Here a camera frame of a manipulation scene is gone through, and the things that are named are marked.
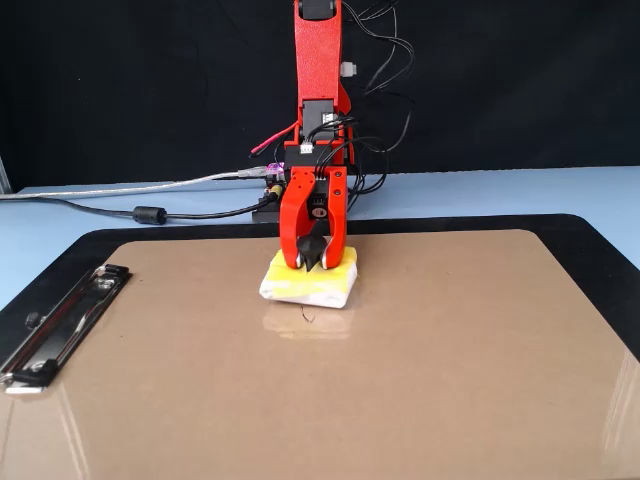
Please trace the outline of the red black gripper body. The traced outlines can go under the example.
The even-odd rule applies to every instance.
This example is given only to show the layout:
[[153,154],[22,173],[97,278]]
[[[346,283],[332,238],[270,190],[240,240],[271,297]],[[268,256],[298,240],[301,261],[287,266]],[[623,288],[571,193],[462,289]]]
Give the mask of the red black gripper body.
[[313,186],[306,200],[307,216],[311,221],[326,220],[329,214],[329,180],[309,171],[312,176]]

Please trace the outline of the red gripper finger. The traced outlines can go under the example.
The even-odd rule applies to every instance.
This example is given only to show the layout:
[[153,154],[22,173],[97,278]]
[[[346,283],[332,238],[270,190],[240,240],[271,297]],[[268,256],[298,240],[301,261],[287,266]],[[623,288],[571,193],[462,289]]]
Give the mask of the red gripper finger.
[[328,221],[331,238],[328,241],[323,257],[323,267],[337,267],[343,258],[346,246],[347,230],[347,170],[345,168],[329,168],[328,180]]
[[298,264],[297,240],[311,232],[315,223],[309,218],[307,199],[315,185],[313,167],[293,167],[280,205],[280,249],[286,265],[296,269]]

